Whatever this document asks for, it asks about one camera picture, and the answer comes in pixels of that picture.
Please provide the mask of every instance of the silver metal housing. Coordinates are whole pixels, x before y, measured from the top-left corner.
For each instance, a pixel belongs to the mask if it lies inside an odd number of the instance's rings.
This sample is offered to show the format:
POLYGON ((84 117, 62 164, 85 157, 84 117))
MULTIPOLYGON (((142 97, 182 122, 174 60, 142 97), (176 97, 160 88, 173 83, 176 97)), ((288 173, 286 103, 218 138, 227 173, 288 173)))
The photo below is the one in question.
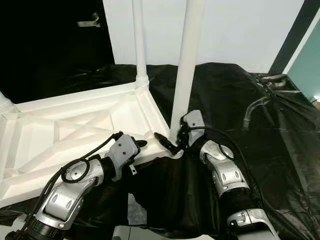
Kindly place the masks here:
MULTIPOLYGON (((35 215, 37 220, 57 229, 70 229, 83 203, 83 196, 94 186, 100 185, 104 179, 100 161, 92 159, 89 164, 89 171, 82 180, 75 183, 62 182, 51 191, 35 215)), ((86 167, 85 162, 69 167, 66 179, 76 180, 85 172, 86 167)))
MULTIPOLYGON (((202 118, 202 114, 200 110, 193 110, 186 114, 183 117, 183 121, 186 122, 189 128, 194 128, 194 127, 204 127, 205 123, 202 118)), ((189 146, 191 147, 192 144, 195 143, 200 137, 202 137, 205 134, 204 129, 195 129, 191 130, 189 132, 189 146)))
POLYGON ((130 135, 122 135, 115 144, 113 144, 109 151, 105 154, 105 157, 109 157, 112 160, 115 177, 112 181, 118 181, 122 177, 122 168, 127 164, 133 156, 139 152, 135 142, 130 135))
POLYGON ((268 227, 269 232, 271 233, 271 234, 268 234, 265 231, 250 232, 250 233, 239 235, 238 236, 239 239, 249 240, 249 239, 254 239, 253 237, 255 237, 255 239, 259 239, 259 240, 260 239, 280 240, 276 230, 272 226, 271 222, 268 219, 267 214, 263 209, 254 208, 254 209, 239 211, 229 216, 226 220, 228 226, 234 225, 234 221, 236 221, 236 224, 239 227, 245 227, 245 226, 256 224, 256 223, 262 223, 266 227, 268 227))
MULTIPOLYGON (((233 152, 226 146, 221 146, 226 155, 234 157, 233 152)), ((219 149, 219 145, 209 140, 200 150, 200 160, 203 163, 208 161, 214 168, 212 173, 213 181, 219 197, 225 192, 235 188, 249 188, 241 170, 228 159, 219 149)))

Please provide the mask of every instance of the wire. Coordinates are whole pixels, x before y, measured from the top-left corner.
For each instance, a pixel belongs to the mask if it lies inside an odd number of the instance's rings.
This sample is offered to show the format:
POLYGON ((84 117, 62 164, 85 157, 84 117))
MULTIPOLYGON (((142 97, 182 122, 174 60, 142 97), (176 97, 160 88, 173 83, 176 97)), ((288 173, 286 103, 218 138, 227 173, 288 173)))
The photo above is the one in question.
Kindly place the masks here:
MULTIPOLYGON (((260 187, 259 187, 259 184, 258 184, 255 176, 251 173, 251 171, 250 171, 250 169, 249 169, 249 167, 248 167, 247 160, 246 160, 244 154, 242 153, 240 147, 238 146, 238 144, 237 144, 227 133, 225 133, 225 132, 223 132, 223 131, 221 131, 221 130, 219 130, 219 129, 216 129, 216 128, 213 128, 213 127, 207 127, 207 126, 188 127, 188 130, 189 130, 189 131, 191 131, 191 130, 199 130, 199 129, 210 130, 210 131, 219 133, 219 134, 223 135, 228 141, 230 141, 230 142, 232 143, 232 145, 235 147, 236 151, 238 152, 238 154, 239 154, 240 157, 241 157, 241 160, 242 160, 242 162, 243 162, 243 164, 244 164, 244 167, 245 167, 245 171, 246 171, 247 174, 253 179, 255 185, 257 186, 257 190, 258 190, 258 192, 259 192, 259 195, 260 195, 260 198, 261 198, 261 201, 262 201, 262 206, 263 206, 263 208, 265 209, 265 199, 264 199, 264 196, 263 196, 263 194, 262 194, 262 192, 261 192, 261 189, 260 189, 260 187)), ((228 156, 228 155, 225 153, 225 151, 223 151, 222 146, 221 146, 220 143, 218 143, 218 146, 219 146, 220 151, 222 152, 222 154, 223 154, 226 158, 228 158, 228 159, 230 159, 230 160, 233 160, 233 158, 231 158, 230 156, 228 156)))
POLYGON ((318 100, 320 100, 320 98, 317 98, 317 99, 313 100, 311 103, 313 104, 313 103, 315 103, 315 102, 318 101, 318 100))
POLYGON ((85 155, 83 155, 82 157, 75 159, 69 163, 67 163, 65 166, 63 166, 62 168, 60 168, 51 178, 50 180, 46 183, 46 185, 44 186, 44 188, 42 189, 39 198, 36 201, 36 204, 34 205, 31 213, 28 215, 28 217, 25 220, 25 223, 23 225, 23 227, 20 230, 20 234, 24 234, 24 231, 26 230, 28 224, 30 223, 30 220, 32 219, 33 215, 36 213, 36 211, 39 209, 40 204, 42 204, 43 200, 49 195, 49 193, 51 192, 52 188, 54 187, 56 181, 58 180, 58 178, 61 176, 62 180, 64 180, 64 182, 66 183, 76 183, 81 181, 81 179, 83 179, 89 169, 90 169, 90 163, 89 160, 86 160, 87 157, 89 157, 90 155, 94 154, 96 151, 98 151, 99 149, 101 149, 102 147, 104 147, 105 145, 107 145, 112 139, 118 139, 121 135, 123 135, 123 133, 120 131, 118 133, 114 133, 112 134, 107 140, 105 140, 103 143, 101 143, 99 146, 97 146, 95 149, 91 150, 90 152, 86 153, 85 155), (66 179, 66 171, 69 167, 71 167, 72 165, 79 163, 79 162, 85 162, 86 163, 86 169, 84 171, 84 173, 77 178, 76 180, 68 180, 66 179))

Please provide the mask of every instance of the teal wall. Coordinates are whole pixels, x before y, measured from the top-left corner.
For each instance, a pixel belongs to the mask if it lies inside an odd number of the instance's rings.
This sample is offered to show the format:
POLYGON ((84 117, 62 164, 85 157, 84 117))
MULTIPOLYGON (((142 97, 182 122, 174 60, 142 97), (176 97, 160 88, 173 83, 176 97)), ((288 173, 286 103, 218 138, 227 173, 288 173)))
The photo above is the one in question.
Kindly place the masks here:
POLYGON ((320 21, 288 75, 309 100, 313 100, 313 96, 320 96, 320 21))

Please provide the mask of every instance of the black door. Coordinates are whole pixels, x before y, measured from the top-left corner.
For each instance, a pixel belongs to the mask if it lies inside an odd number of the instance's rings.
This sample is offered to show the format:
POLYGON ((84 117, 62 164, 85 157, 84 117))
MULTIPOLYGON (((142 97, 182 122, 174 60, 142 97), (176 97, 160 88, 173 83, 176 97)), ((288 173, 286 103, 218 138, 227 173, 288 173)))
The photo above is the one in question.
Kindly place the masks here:
POLYGON ((14 103, 66 93, 68 76, 114 64, 102 0, 4 0, 0 9, 0 89, 14 103), (100 27, 78 26, 93 13, 100 27))

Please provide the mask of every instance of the floor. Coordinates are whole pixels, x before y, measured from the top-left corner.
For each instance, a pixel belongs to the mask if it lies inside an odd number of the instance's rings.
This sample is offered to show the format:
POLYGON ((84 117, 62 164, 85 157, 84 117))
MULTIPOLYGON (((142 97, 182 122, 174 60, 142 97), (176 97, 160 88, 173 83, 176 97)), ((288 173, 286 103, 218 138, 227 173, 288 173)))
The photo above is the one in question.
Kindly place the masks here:
MULTIPOLYGON (((0 240, 4 240, 6 235, 11 231, 16 231, 21 229, 24 225, 24 219, 26 216, 18 217, 12 226, 0 225, 0 240)), ((139 227, 129 227, 129 226, 117 226, 114 229, 113 240, 168 240, 169 238, 160 236, 150 230, 141 229, 139 227)), ((212 240, 208 235, 202 235, 197 238, 192 238, 193 240, 212 240)))

